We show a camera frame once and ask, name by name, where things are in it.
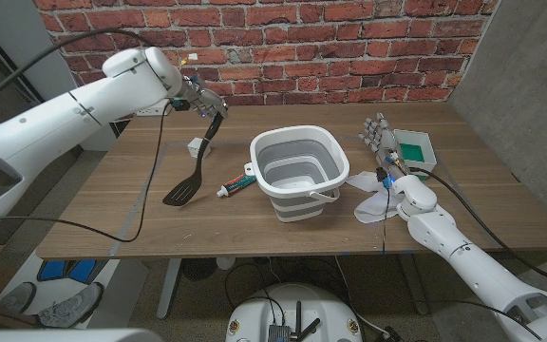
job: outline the white cloth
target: white cloth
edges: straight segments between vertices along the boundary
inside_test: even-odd
[[[355,186],[362,191],[377,193],[369,199],[360,203],[353,211],[353,215],[362,223],[372,223],[384,219],[384,213],[387,207],[387,189],[383,183],[377,181],[377,174],[374,172],[363,171],[359,175],[350,176],[346,183]],[[387,217],[391,218],[398,214],[396,205],[405,198],[404,195],[394,196],[389,194],[389,206],[387,208]]]

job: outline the slotted spatula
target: slotted spatula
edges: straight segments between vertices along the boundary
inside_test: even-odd
[[[185,205],[199,190],[201,187],[201,159],[204,156],[206,146],[210,143],[210,140],[214,138],[215,134],[223,122],[223,117],[220,114],[216,114],[213,121],[210,123],[210,127],[204,135],[204,139],[201,141],[198,151],[198,161],[196,161],[196,171],[193,175],[189,176],[186,180],[182,181],[172,191],[163,198],[162,202],[168,205],[182,206]]]

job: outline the white robotic arm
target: white robotic arm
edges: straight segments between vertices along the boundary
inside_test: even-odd
[[[225,102],[183,77],[156,47],[119,52],[103,72],[99,81],[0,123],[0,216],[48,164],[113,120],[174,97],[202,116],[227,118]]]
[[[383,115],[378,114],[378,122],[367,119],[365,126],[369,138],[360,138],[393,180],[390,192],[405,194],[397,210],[408,222],[411,236],[446,260],[485,305],[518,319],[547,342],[547,292],[519,280],[462,234],[453,217],[437,204],[436,194],[405,167]],[[538,341],[512,319],[494,315],[513,341]]]

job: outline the sneaker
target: sneaker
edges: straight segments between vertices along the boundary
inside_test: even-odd
[[[37,287],[31,282],[18,285],[0,301],[0,306],[17,314],[23,313],[35,297]]]
[[[73,297],[54,303],[37,314],[38,321],[45,327],[71,328],[86,321],[96,310],[103,296],[104,286],[93,282]]]

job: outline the collapsible bucket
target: collapsible bucket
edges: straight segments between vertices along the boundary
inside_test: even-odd
[[[300,125],[259,134],[251,142],[256,181],[283,222],[322,213],[339,199],[349,174],[346,154],[326,129]]]

